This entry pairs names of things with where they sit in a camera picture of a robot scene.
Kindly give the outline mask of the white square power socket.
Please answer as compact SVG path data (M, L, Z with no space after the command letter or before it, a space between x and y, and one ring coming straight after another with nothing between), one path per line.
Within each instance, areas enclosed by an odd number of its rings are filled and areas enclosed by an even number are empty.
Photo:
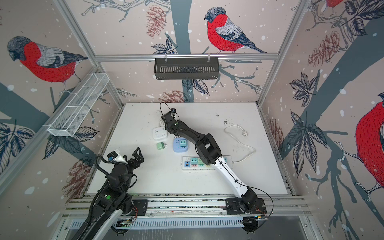
M153 139L155 141L161 141L168 137L168 132L166 131L164 126L154 128L152 130Z

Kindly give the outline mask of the dark teal plug adapter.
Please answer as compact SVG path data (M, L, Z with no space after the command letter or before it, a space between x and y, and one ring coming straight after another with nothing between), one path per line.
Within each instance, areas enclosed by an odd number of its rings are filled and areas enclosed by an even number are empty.
M181 148L186 148L188 146L187 140L180 140L179 143Z

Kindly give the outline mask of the blue square power socket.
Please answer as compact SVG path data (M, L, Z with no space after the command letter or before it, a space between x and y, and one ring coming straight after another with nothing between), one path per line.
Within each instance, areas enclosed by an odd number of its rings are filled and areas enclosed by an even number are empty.
M189 149L188 140L185 138L174 138L173 140L173 151L175 153L185 153Z

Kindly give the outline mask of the green plug adapter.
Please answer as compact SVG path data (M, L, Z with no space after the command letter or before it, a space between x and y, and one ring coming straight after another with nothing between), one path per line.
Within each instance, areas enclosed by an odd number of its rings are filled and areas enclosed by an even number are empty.
M166 148L166 146L167 146L167 144L164 143L164 142L157 143L157 150L158 150L158 151L159 151L159 150L163 150L163 149Z

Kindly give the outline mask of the long white power strip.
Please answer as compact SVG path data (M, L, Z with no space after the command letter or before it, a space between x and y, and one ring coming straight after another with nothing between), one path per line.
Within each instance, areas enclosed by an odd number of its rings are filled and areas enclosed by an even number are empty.
M225 162L229 168L233 168L232 157L229 155L223 156ZM206 165L203 163L199 156L183 156L182 157L182 169L184 171L205 171L205 170L214 170L211 165Z

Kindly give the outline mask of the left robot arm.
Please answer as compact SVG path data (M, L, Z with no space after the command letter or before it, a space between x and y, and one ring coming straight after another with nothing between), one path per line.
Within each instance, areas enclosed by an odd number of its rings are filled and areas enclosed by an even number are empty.
M128 193L135 183L134 170L144 162L144 156L138 147L132 153L132 158L122 156L118 150L107 154L105 160L98 155L95 161L97 169L105 175L105 182L96 193L89 207L86 220L72 237L73 240L102 240L109 230L118 235L124 235L129 230L123 230L127 225L118 220L128 217L132 225L139 216L145 216L148 200L134 200Z

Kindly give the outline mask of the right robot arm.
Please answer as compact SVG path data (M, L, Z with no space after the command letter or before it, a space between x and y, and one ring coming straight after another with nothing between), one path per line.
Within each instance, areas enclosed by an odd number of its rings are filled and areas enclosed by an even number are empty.
M211 134L201 134L191 129L184 122L176 120L172 112L162 115L161 119L165 123L167 132L193 143L203 163L212 166L226 180L238 202L238 206L233 209L235 212L251 214L252 212L261 211L261 207L258 206L257 194L229 168L220 147Z

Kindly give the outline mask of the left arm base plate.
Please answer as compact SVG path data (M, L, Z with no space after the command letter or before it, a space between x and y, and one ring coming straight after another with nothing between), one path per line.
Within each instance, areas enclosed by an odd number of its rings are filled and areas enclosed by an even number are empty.
M125 216L145 216L148 208L148 200L130 200L124 210Z

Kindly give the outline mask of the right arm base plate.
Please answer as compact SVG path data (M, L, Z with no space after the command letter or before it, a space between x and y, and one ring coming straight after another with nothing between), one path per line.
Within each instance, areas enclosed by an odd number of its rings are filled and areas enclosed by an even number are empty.
M242 202L239 198L226 199L224 210L228 215L266 215L267 209L264 199L257 198L256 202L251 206Z

